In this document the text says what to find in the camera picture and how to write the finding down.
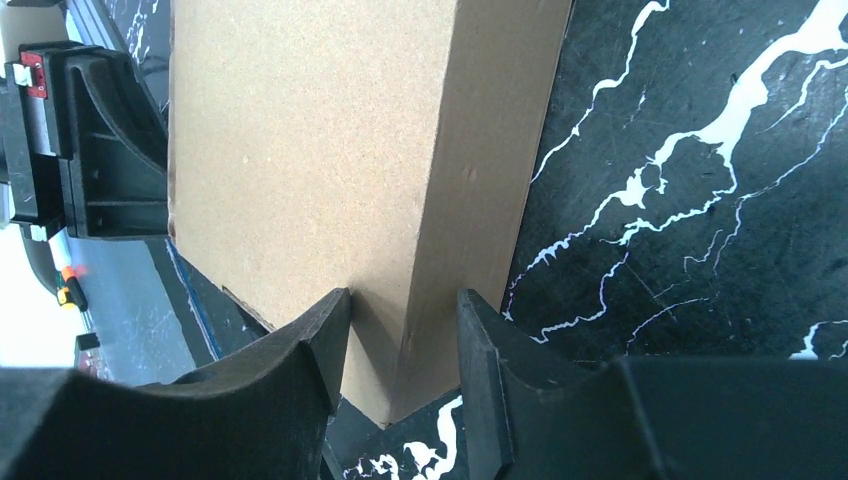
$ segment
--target white surface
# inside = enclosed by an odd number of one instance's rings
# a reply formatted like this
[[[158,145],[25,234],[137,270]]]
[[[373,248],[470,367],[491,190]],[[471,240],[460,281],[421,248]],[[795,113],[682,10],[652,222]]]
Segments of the white surface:
[[[67,40],[65,20],[59,7],[7,7],[0,2],[0,64],[19,60],[18,47],[25,43],[58,42]],[[0,69],[0,77],[5,72]]]
[[[0,262],[0,366],[72,366],[79,312],[60,308],[38,283],[17,225],[0,231]]]

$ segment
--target brown box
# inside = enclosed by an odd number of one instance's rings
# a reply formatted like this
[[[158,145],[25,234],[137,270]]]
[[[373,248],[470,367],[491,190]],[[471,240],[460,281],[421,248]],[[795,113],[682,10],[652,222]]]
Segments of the brown box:
[[[456,292],[501,302],[570,2],[174,3],[180,252],[274,327],[350,287],[342,393],[381,425],[456,387]]]

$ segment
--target red component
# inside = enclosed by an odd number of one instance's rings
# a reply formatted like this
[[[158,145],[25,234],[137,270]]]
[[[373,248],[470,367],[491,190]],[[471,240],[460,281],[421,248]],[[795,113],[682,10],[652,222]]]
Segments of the red component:
[[[44,59],[32,52],[21,53],[21,64],[32,69],[33,86],[27,87],[27,95],[47,98],[47,77],[44,75]]]

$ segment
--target orange and black tool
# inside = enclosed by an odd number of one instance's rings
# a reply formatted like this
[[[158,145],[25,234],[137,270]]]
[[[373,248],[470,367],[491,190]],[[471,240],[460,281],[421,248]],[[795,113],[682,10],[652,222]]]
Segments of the orange and black tool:
[[[62,308],[76,307],[80,312],[88,310],[88,299],[85,298],[85,293],[82,291],[82,286],[73,268],[65,267],[62,269],[62,282],[64,285],[60,286],[56,293],[59,305]]]

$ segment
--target black marble surface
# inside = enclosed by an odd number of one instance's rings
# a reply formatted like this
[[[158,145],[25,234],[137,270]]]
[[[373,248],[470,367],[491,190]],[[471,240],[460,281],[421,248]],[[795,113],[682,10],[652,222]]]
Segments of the black marble surface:
[[[116,20],[142,66],[165,56],[147,25],[167,25],[167,0],[124,2],[109,5],[129,12]],[[590,368],[842,359],[846,14],[841,0],[576,0],[502,306],[516,334]],[[372,437],[346,477],[467,478],[450,455],[460,402]]]

